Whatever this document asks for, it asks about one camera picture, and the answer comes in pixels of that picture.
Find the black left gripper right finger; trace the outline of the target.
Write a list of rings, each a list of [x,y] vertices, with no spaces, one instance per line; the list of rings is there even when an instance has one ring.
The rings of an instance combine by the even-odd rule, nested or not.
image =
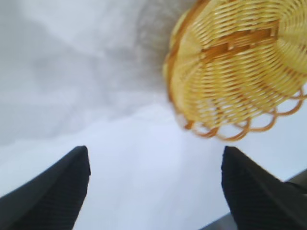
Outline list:
[[[226,146],[222,188],[239,230],[305,230],[307,172],[283,182],[236,147]]]

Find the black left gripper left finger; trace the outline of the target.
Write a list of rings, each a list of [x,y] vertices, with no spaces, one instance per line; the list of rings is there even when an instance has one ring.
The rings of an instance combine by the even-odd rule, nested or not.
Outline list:
[[[44,172],[0,199],[2,230],[71,230],[87,195],[88,149],[72,149]]]

